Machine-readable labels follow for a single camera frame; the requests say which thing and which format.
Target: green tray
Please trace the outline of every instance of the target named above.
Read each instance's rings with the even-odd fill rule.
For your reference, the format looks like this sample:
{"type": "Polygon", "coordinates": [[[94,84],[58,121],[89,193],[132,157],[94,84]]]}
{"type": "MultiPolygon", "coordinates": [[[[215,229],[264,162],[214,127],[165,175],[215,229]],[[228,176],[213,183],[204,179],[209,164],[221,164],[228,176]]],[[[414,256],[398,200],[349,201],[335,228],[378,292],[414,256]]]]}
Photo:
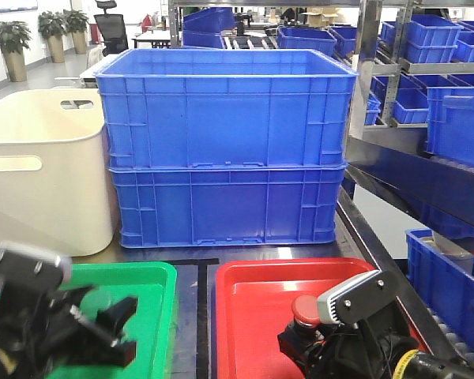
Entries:
{"type": "Polygon", "coordinates": [[[63,288],[99,286],[86,296],[81,310],[94,317],[100,307],[126,296],[138,297],[137,312],[126,323],[127,340],[137,341],[137,357],[125,369],[110,366],[60,366],[48,379],[161,379],[166,376],[175,302],[174,267],[163,262],[74,265],[63,288]]]}

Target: beige plastic bin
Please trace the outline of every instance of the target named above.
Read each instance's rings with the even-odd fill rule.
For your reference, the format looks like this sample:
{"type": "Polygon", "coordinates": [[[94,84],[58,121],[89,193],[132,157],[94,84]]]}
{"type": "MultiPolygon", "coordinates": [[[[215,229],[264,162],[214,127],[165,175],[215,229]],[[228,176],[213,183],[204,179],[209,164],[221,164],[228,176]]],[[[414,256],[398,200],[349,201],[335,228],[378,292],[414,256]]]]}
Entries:
{"type": "Polygon", "coordinates": [[[23,91],[0,100],[0,242],[70,256],[109,244],[118,207],[104,135],[96,90],[23,91]],[[62,106],[81,100],[92,107],[62,106]]]}

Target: plant pot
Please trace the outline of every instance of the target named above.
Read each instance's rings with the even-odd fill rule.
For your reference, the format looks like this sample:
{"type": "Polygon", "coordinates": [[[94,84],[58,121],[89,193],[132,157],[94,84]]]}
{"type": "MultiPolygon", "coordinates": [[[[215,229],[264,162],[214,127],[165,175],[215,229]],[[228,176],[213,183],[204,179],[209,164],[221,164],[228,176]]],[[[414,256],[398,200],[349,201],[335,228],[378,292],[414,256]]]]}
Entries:
{"type": "Polygon", "coordinates": [[[10,81],[26,81],[23,49],[21,48],[20,52],[14,51],[12,53],[3,51],[3,58],[6,60],[10,81]]]}
{"type": "Polygon", "coordinates": [[[72,41],[76,54],[86,54],[88,45],[86,44],[86,34],[84,32],[72,32],[72,41]]]}
{"type": "Polygon", "coordinates": [[[51,53],[53,63],[63,63],[65,61],[65,54],[63,52],[63,38],[62,36],[51,36],[47,39],[47,45],[51,53]]]}

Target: office chair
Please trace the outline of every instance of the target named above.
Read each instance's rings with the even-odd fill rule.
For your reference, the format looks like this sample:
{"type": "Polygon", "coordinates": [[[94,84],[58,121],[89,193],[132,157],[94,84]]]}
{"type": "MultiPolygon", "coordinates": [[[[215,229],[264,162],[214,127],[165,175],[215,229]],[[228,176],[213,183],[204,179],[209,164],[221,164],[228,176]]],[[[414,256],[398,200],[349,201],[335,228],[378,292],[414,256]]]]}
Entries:
{"type": "Polygon", "coordinates": [[[119,54],[128,49],[128,38],[126,37],[125,20],[122,14],[109,14],[108,9],[117,6],[116,1],[99,2],[96,6],[103,9],[103,14],[96,14],[95,21],[103,37],[105,49],[103,55],[119,54]]]}

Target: robotic arm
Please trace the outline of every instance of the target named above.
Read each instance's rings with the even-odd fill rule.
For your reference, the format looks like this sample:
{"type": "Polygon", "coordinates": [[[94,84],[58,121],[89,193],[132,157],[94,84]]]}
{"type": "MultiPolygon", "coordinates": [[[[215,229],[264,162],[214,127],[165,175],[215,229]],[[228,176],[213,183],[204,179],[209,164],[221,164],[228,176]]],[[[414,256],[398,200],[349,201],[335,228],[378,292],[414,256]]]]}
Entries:
{"type": "Polygon", "coordinates": [[[61,361],[125,367],[135,359],[136,343],[121,339],[137,299],[124,298],[89,320],[79,306],[94,287],[58,289],[71,270],[68,257],[0,247],[0,379],[44,378],[61,361]]]}
{"type": "Polygon", "coordinates": [[[306,379],[474,379],[474,368],[417,350],[391,272],[365,272],[292,304],[280,351],[306,379]]]}

